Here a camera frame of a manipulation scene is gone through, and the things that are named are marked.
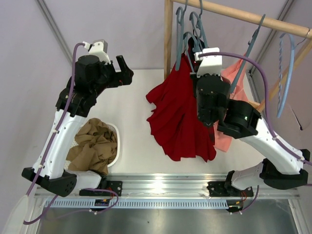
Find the red skirt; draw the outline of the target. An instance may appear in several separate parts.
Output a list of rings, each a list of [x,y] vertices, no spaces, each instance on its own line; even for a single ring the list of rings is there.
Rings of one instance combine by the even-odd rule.
[[[151,135],[173,161],[201,157],[205,162],[215,159],[215,133],[198,120],[191,68],[185,55],[179,70],[153,88],[146,99],[156,107],[147,118]]]

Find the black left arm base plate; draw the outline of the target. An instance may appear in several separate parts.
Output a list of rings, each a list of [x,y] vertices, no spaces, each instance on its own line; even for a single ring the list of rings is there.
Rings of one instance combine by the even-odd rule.
[[[115,193],[117,193],[118,196],[121,196],[122,184],[123,184],[122,181],[104,180],[100,182],[97,189],[105,189],[105,190],[114,191]],[[114,194],[109,193],[109,192],[91,191],[87,189],[80,190],[79,195],[80,196],[114,196]]]

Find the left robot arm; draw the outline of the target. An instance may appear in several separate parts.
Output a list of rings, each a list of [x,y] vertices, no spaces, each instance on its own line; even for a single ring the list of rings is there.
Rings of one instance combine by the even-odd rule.
[[[68,171],[64,165],[74,137],[96,104],[97,97],[107,88],[132,83],[134,72],[122,55],[116,59],[119,72],[112,62],[100,61],[98,56],[78,58],[75,75],[69,78],[57,100],[54,123],[44,148],[34,165],[23,169],[23,178],[61,197],[74,190],[99,188],[104,180],[103,173]]]

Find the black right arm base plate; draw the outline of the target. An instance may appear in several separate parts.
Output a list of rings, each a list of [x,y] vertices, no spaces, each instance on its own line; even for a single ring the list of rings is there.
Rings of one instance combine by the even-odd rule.
[[[210,181],[208,182],[207,190],[211,197],[253,197],[254,195],[251,187],[239,190],[225,181]]]

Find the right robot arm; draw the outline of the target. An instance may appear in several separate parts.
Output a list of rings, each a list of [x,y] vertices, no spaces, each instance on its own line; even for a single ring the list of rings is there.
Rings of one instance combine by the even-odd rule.
[[[206,126],[217,126],[226,136],[239,139],[264,156],[257,165],[228,172],[224,188],[228,193],[265,184],[279,190],[308,186],[304,164],[310,152],[298,150],[279,139],[268,121],[248,102],[230,98],[230,83],[218,74],[200,75],[194,80],[197,117]]]

